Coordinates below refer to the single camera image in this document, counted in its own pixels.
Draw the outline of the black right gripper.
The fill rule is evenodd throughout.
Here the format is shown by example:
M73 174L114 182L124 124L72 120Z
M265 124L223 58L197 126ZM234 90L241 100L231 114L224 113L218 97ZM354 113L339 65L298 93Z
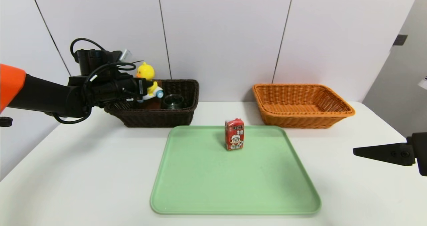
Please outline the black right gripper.
M402 166L415 164L416 158L419 173L427 176L427 132L413 133L406 142L353 148L353 154Z

